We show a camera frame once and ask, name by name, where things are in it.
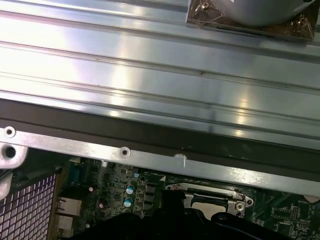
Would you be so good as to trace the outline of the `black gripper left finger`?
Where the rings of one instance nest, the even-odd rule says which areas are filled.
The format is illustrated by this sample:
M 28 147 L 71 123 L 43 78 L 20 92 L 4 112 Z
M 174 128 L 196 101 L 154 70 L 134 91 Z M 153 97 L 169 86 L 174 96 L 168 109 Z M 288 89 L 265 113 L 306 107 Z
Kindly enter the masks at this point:
M 122 213 L 100 221 L 88 229 L 77 233 L 70 240 L 173 240 L 175 231 L 160 226 L 165 220 L 174 220 L 175 192 L 161 193 L 162 207 L 152 216 L 141 218 L 132 212 Z

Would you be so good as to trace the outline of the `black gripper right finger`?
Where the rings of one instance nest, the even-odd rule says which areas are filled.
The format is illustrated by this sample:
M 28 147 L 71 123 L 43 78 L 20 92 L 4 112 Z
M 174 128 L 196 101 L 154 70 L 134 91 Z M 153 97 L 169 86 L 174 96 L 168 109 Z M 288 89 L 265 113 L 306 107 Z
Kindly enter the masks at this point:
M 192 208 L 184 207 L 185 193 L 174 191 L 174 229 L 185 240 L 288 240 L 289 238 L 227 212 L 210 220 Z

